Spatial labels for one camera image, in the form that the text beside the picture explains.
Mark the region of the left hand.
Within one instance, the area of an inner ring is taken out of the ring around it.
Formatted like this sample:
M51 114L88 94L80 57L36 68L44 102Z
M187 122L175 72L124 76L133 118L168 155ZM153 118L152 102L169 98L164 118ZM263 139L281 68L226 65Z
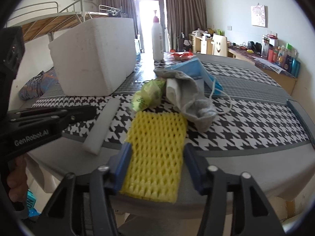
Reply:
M12 202L24 202L28 192L25 157L17 157L15 163L15 169L7 178L7 184L10 188L8 196Z

